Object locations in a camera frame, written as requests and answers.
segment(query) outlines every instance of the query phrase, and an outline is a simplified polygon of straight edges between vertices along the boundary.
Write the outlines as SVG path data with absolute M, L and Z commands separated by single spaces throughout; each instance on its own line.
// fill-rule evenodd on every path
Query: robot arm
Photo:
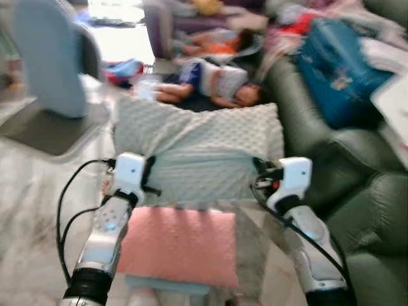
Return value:
M 261 180 L 257 180 L 254 187 L 268 190 L 264 192 L 266 206 L 285 220 L 290 220 L 292 225 L 317 243 L 343 268 L 339 255 L 331 245 L 327 225 L 310 207 L 302 204 L 310 185 L 311 160 L 289 157 L 280 159 L 278 165 L 260 165 L 257 160 L 256 166 L 261 172 Z M 284 230 L 284 236 L 309 305 L 354 303 L 354 298 L 350 297 L 350 292 L 347 291 L 346 280 L 321 251 L 291 228 Z
M 144 157 L 130 153 L 117 158 L 112 188 L 115 193 L 94 213 L 91 234 L 59 306 L 105 305 L 132 210 L 144 200 L 145 163 Z

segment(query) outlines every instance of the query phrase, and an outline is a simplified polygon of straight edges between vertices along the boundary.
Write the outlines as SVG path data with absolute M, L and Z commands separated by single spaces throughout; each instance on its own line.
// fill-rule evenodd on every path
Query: child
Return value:
M 198 91 L 225 108 L 247 107 L 266 101 L 265 92 L 260 86 L 248 84 L 245 70 L 230 66 L 218 67 L 203 59 L 191 59 L 185 64 L 179 83 L 159 85 L 157 100 L 179 103 Z
M 236 54 L 249 48 L 254 41 L 254 33 L 244 29 L 238 34 L 230 30 L 218 29 L 188 37 L 193 45 L 181 44 L 179 48 L 188 56 L 203 54 Z

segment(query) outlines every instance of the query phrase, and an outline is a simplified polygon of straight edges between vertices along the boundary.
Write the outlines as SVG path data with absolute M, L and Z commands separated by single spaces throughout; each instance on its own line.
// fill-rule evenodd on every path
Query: pink cushion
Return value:
M 118 271 L 238 287 L 235 214 L 161 207 L 133 211 Z

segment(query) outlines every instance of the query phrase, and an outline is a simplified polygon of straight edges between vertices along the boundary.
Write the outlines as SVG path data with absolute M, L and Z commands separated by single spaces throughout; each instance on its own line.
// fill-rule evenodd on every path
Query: white chair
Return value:
M 15 5 L 13 37 L 34 98 L 4 121 L 0 140 L 20 149 L 24 159 L 35 155 L 66 163 L 109 121 L 98 48 L 87 29 L 72 22 L 73 14 L 62 0 L 18 0 Z M 99 80 L 99 94 L 93 92 L 92 98 L 80 76 L 87 72 L 84 67 Z M 100 145 L 96 151 L 100 157 Z

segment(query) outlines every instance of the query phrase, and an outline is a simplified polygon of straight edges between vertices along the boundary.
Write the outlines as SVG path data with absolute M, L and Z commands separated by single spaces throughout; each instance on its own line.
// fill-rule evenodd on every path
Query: blue shorts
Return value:
M 180 84 L 191 84 L 196 91 L 200 85 L 201 78 L 201 64 L 199 62 L 192 62 L 183 67 L 178 78 Z

